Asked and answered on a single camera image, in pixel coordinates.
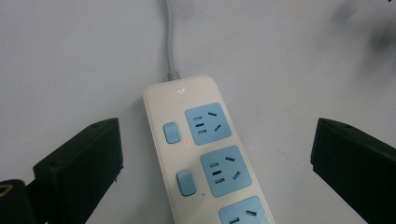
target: dark object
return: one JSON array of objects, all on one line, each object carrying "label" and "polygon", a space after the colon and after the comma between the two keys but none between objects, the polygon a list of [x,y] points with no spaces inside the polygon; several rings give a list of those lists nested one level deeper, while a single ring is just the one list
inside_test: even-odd
[{"label": "dark object", "polygon": [[118,119],[94,123],[35,165],[35,180],[26,188],[27,194],[16,192],[19,196],[13,203],[0,198],[2,208],[30,204],[23,213],[31,219],[33,208],[35,220],[19,222],[21,213],[11,212],[15,219],[0,223],[85,223],[121,169]]},{"label": "dark object", "polygon": [[395,223],[395,148],[345,123],[319,119],[311,163],[368,223]]},{"label": "dark object", "polygon": [[21,180],[0,182],[0,223],[35,224],[35,216]]}]

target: power cord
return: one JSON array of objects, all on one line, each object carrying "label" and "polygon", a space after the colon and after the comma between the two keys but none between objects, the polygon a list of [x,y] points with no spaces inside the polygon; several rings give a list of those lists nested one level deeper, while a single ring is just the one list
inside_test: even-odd
[{"label": "power cord", "polygon": [[168,80],[173,81],[180,79],[180,75],[175,68],[175,60],[173,57],[173,20],[172,20],[172,9],[169,0],[166,2],[167,11],[167,26],[166,26],[166,59],[168,62]]}]

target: white power strip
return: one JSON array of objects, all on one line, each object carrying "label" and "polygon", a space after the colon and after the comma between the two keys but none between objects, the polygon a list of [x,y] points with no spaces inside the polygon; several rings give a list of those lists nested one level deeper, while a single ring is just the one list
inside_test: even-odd
[{"label": "white power strip", "polygon": [[144,100],[176,224],[275,224],[211,77],[150,86]]}]

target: power switch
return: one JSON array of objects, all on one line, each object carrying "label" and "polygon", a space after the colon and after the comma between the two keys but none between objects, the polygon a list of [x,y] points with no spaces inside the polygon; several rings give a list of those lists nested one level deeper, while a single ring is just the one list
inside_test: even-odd
[{"label": "power switch", "polygon": [[163,132],[165,133],[167,143],[174,144],[180,141],[180,133],[174,122],[165,123],[163,125]]},{"label": "power switch", "polygon": [[194,194],[197,191],[194,178],[190,170],[185,170],[177,174],[177,182],[180,187],[181,194],[185,197]]}]

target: socket hole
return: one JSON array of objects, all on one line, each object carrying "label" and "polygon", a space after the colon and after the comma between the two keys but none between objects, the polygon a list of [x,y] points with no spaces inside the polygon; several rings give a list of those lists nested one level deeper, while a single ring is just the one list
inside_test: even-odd
[{"label": "socket hole", "polygon": [[219,165],[219,163],[218,163],[218,162],[215,162],[215,163],[210,164],[209,167],[210,167],[210,168],[213,168],[213,167],[218,166],[218,165]]},{"label": "socket hole", "polygon": [[236,174],[233,176],[233,180],[236,180],[236,178],[238,178],[238,176],[240,176],[241,175],[241,172],[236,172]]},{"label": "socket hole", "polygon": [[224,178],[222,178],[222,179],[217,179],[217,180],[215,180],[215,183],[216,183],[216,184],[219,184],[219,183],[224,182],[224,181],[225,181]]},{"label": "socket hole", "polygon": [[215,128],[215,132],[217,132],[221,128],[221,125],[218,125],[218,127]]},{"label": "socket hole", "polygon": [[221,171],[216,171],[212,173],[212,175],[219,175],[219,174],[221,174]]},{"label": "socket hole", "polygon": [[234,224],[234,223],[237,223],[237,222],[240,222],[240,221],[241,220],[239,219],[239,217],[236,217],[236,218],[230,220],[230,224]]},{"label": "socket hole", "polygon": [[247,210],[247,215],[256,217],[257,216],[257,212],[252,212],[252,211]]},{"label": "socket hole", "polygon": [[225,160],[226,160],[226,161],[235,161],[234,158],[230,158],[230,157],[226,157]]}]

